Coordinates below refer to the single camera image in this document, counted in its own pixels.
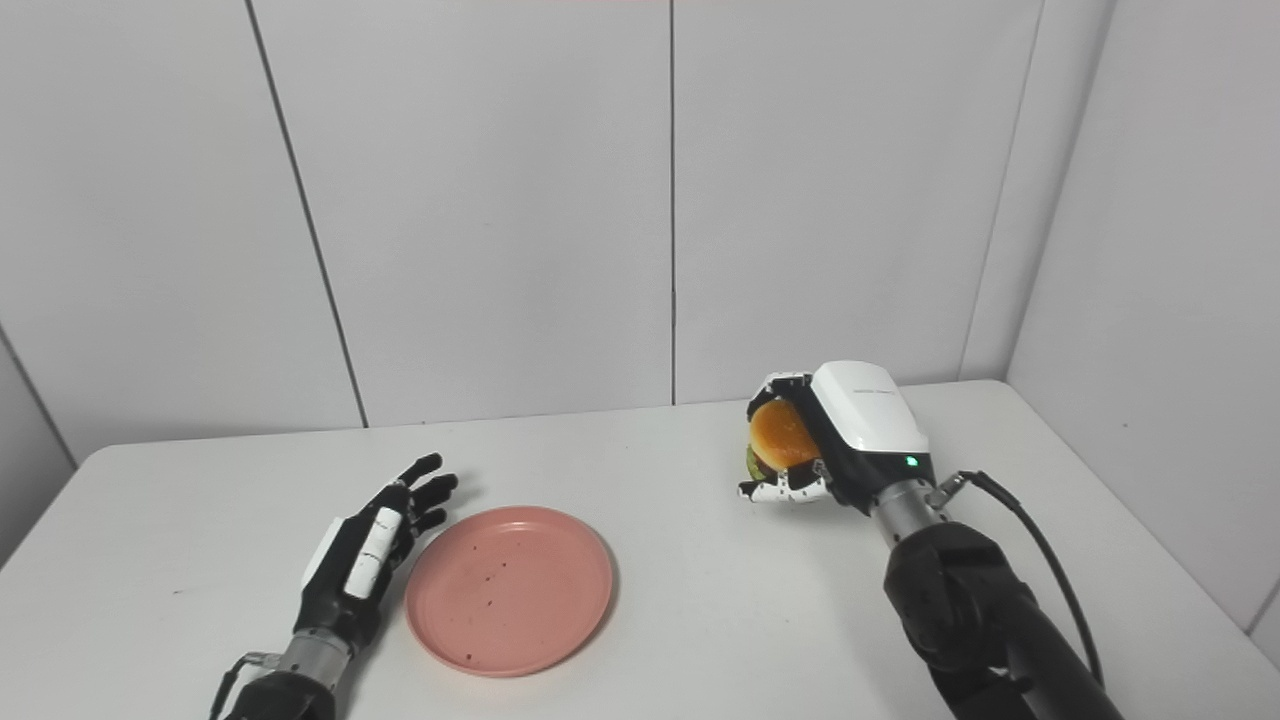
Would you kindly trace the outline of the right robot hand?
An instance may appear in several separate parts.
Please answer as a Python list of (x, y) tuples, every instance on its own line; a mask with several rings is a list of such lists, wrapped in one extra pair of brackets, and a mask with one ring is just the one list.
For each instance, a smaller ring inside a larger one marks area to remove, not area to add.
[(933, 488), (929, 441), (891, 374), (840, 360), (815, 372), (771, 373), (748, 404), (748, 474), (754, 503), (831, 497), (870, 515), (891, 487)]

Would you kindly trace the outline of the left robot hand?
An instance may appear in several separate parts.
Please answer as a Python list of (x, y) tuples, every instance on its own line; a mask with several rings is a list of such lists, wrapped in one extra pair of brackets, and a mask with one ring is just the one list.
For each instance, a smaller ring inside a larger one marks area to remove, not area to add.
[(356, 514), (334, 520), (305, 573), (294, 634), (321, 632), (352, 655), (374, 642), (397, 569), (447, 519), (458, 477), (440, 475), (442, 466), (439, 454), (422, 456)]

